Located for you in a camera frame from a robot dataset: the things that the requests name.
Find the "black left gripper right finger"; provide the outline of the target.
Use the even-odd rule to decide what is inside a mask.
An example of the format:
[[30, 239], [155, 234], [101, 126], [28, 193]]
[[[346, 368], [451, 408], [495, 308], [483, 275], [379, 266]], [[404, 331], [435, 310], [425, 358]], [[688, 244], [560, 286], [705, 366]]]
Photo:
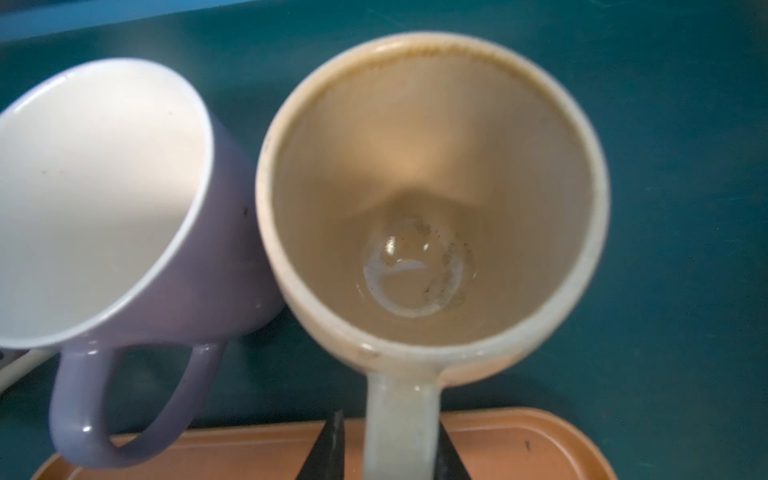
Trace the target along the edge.
[[434, 480], [470, 480], [471, 476], [456, 450], [443, 423], [439, 423], [439, 436], [435, 458]]

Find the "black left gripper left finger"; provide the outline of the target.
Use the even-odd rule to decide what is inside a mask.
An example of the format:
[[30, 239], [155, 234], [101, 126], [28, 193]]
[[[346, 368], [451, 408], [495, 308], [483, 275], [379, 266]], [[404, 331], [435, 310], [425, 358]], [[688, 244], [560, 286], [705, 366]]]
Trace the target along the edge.
[[297, 480], [343, 480], [345, 477], [344, 413], [335, 411], [323, 425]]

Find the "beige ceramic teapot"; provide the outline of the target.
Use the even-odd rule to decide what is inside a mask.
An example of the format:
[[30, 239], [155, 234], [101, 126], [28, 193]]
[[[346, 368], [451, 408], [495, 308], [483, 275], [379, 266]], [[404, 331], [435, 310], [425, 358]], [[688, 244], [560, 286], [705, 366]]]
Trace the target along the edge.
[[366, 376], [366, 479], [432, 477], [443, 390], [555, 332], [610, 217], [605, 156], [573, 97], [519, 54], [444, 32], [313, 71], [267, 130], [255, 193], [290, 310]]

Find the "purple ceramic mug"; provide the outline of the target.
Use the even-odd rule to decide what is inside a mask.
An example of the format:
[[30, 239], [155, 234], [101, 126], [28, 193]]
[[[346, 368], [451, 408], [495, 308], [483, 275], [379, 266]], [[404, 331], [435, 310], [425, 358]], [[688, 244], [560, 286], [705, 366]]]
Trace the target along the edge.
[[[168, 448], [227, 343], [283, 308], [255, 213], [255, 163], [174, 70], [113, 58], [60, 72], [1, 114], [1, 345], [54, 348], [58, 453], [125, 468]], [[156, 419], [111, 441], [105, 400], [129, 348], [179, 344]]]

